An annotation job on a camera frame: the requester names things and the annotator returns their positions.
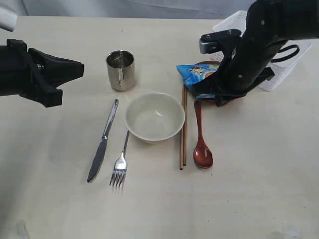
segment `white basket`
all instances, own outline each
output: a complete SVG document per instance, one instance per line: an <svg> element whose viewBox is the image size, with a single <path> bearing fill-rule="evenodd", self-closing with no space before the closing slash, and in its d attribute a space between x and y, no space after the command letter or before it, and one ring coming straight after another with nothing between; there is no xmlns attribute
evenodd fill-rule
<svg viewBox="0 0 319 239"><path fill-rule="evenodd" d="M229 16L221 23L213 27L213 32L224 31L228 29L238 29L244 33L246 30L246 11L238 11L233 15ZM300 48L300 52L297 56L290 58L287 61L279 63L269 63L268 66L274 71L275 76L270 81L262 82L259 87L264 91L272 91L275 89L294 69L301 57L311 48L311 43L308 40L300 41L288 41L285 46L296 44ZM287 56L290 53L294 52L295 49L285 51L283 53L278 53L274 58L281 58ZM216 52L211 55L211 58L216 61L222 61L224 55L222 52Z"/></svg>

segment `chopsticks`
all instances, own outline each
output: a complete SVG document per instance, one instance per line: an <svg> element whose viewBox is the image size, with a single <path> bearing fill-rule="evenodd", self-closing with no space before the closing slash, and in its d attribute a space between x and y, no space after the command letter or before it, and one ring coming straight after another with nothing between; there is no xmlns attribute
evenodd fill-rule
<svg viewBox="0 0 319 239"><path fill-rule="evenodd" d="M179 169L183 170L187 160L187 86L185 84L183 84L182 89L181 105L185 111L185 123L180 130Z"/></svg>

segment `knife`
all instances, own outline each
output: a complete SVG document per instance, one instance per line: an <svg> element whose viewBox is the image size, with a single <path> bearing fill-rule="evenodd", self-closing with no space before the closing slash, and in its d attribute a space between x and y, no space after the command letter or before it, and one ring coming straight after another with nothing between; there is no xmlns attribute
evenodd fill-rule
<svg viewBox="0 0 319 239"><path fill-rule="evenodd" d="M96 176L96 174L98 173L101 164L103 162L104 159L104 155L105 155L105 150L106 150L106 143L108 141L108 136L110 133L110 129L113 123L113 119L116 113L116 109L118 108L119 105L119 100L114 100L108 121L106 122L106 126L102 135L102 140L99 144L98 150L96 150L96 154L95 157L93 159L93 163L90 169L90 173L87 179L87 182L90 183L92 182L92 180L94 179L94 177Z"/></svg>

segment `metal cup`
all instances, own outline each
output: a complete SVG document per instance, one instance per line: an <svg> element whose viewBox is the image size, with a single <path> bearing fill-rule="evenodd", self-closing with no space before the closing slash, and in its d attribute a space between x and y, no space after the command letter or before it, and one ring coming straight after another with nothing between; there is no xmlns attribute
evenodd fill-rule
<svg viewBox="0 0 319 239"><path fill-rule="evenodd" d="M134 56L128 51L113 51L106 58L111 87L118 91L132 88L135 81Z"/></svg>

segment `snack bag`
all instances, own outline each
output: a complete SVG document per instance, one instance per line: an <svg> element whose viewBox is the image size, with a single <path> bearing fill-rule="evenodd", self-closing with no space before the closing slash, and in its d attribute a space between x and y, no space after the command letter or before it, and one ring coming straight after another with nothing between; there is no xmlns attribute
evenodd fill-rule
<svg viewBox="0 0 319 239"><path fill-rule="evenodd" d="M178 72L181 74L184 84L191 90L191 86L217 71L219 64L199 64L199 65L178 65ZM202 94L196 96L198 99L214 99L215 95Z"/></svg>

